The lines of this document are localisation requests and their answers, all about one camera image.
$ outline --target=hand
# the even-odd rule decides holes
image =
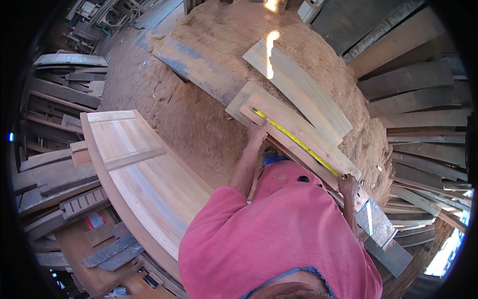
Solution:
[[[249,141],[248,145],[257,148],[261,146],[262,141],[264,141],[267,137],[266,129],[268,122],[269,118],[262,120],[262,123],[260,125],[256,125],[253,122],[249,123],[249,126],[247,126],[247,139]]]
[[[347,173],[346,175],[338,176],[337,177],[337,183],[338,183],[338,190],[342,195],[344,196],[345,199],[351,199],[355,197],[355,194],[359,192],[359,182],[357,182],[357,179],[350,173]]]

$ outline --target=sawdust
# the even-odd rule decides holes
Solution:
[[[344,137],[339,149],[360,169],[366,190],[379,205],[387,201],[391,180],[391,146],[378,119],[370,119],[365,98],[356,85],[351,69],[323,38],[303,24],[296,9],[277,15],[261,3],[236,0],[232,4],[209,0],[179,20],[171,37],[238,76],[253,81],[270,94],[295,106],[242,55],[272,30],[280,38],[274,45],[302,67],[329,94],[354,129]],[[153,40],[155,49],[163,40]]]

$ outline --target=dirt floor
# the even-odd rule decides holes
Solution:
[[[366,189],[379,205],[388,199],[391,147],[378,119],[370,119],[351,70],[333,49],[303,24],[296,9],[281,16],[262,4],[209,0],[186,17],[176,9],[159,27],[171,37],[238,76],[253,81],[294,106],[242,55],[272,30],[275,46],[302,67],[327,92],[354,129],[339,149],[362,171]],[[113,46],[101,111],[138,109],[190,167],[212,187],[226,184],[247,143],[246,128],[228,120],[224,107],[192,83],[184,84],[162,62],[135,44],[140,31],[127,28]],[[162,40],[154,40],[155,48]]]

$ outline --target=pink shirt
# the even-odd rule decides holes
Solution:
[[[298,182],[307,176],[309,183]],[[247,205],[217,188],[179,246],[179,273],[191,299],[238,299],[297,267],[318,269],[336,297],[380,298],[382,283],[322,181],[300,165],[264,168]]]

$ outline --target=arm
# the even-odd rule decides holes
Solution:
[[[337,177],[338,189],[344,196],[343,215],[355,237],[359,237],[357,218],[355,217],[354,194],[359,191],[359,183],[353,175],[346,174]]]
[[[249,124],[247,127],[247,146],[242,152],[242,156],[228,182],[229,186],[237,188],[246,198],[249,196],[254,180],[257,153],[259,152],[262,141],[267,137],[266,125],[268,122],[269,119],[267,118],[260,126],[252,122]]]

